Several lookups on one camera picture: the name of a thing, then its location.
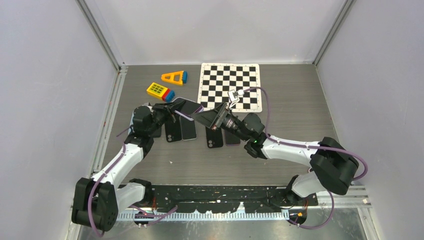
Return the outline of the phone with white edge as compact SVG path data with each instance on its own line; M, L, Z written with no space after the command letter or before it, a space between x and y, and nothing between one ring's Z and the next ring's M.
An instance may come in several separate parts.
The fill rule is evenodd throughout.
M191 117L191 114L202 112L204 110L203 105L200 103L197 103L193 100L186 99L183 97L177 97L173 101L173 103L179 103L184 102L184 105L180 110L176 110L175 113L180 115L181 117L185 118L188 121L194 121L194 119Z

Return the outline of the white edged bare phone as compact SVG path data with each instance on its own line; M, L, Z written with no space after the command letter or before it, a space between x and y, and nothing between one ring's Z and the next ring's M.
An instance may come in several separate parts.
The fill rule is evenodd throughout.
M197 138L195 121L188 120L184 117L180 120L181 137L183 141L190 141Z

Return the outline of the purple edged bare phone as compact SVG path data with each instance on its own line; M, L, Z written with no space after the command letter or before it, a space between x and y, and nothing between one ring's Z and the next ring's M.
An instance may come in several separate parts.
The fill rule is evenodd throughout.
M238 146L241 144L241 140L233 133L227 130L224 131L224 138L226 146Z

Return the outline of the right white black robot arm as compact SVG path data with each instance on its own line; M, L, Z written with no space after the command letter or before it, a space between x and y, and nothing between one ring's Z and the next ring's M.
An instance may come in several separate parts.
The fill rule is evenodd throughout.
M210 130L225 130L246 144L244 149L253 158L277 159L298 163L312 172L295 175L285 189L291 205L299 205L306 197L322 191L345 195L354 180L359 163L335 139L300 142L278 138L266 133L266 127L255 113L244 119L230 113L226 104L191 116Z

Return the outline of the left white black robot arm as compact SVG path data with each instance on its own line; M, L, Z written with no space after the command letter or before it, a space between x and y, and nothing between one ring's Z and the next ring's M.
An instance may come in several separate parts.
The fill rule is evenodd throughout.
M122 181L149 153L153 134L169 122L177 120L177 112L185 100L143 104L134 109L130 125L124 130L127 137L120 152L98 173L90 178L80 178L75 185L71 221L92 228L99 237L112 229L118 215L138 203L148 207L154 199L152 184L142 179L132 179L125 186Z

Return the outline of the black phone on table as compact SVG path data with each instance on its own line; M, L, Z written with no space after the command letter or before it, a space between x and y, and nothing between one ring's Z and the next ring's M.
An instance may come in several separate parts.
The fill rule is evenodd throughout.
M152 138L160 138L162 135L162 125L153 125L150 130Z

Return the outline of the yellow red blue toy block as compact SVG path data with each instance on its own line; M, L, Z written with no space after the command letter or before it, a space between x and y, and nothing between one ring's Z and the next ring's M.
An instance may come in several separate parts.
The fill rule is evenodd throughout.
M171 102L176 95L173 90L156 82L152 82L150 86L146 89L146 92L148 95L160 99L166 103Z

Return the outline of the orange triangle toy block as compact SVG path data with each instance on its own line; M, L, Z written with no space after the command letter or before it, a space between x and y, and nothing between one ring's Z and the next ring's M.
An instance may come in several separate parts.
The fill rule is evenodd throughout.
M161 80L166 83L183 86L187 83L188 72L181 70L175 72L164 73L161 75Z

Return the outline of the black white checkerboard mat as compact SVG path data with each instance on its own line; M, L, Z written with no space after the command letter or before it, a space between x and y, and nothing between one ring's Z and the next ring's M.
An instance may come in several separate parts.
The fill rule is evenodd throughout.
M261 86L260 65L238 63L203 63L200 69L197 103L211 110L220 103L230 103L230 91ZM262 112L262 92L244 93L232 108L234 113Z

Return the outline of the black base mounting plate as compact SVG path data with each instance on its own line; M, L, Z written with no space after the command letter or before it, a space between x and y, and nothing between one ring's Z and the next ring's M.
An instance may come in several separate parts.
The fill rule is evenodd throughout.
M252 185L153 185L147 198L136 202L137 207L146 207L167 213L177 207L177 213L213 214L234 213L244 207L246 213L277 213L293 207L315 207L315 194L306 199L289 197L283 186Z

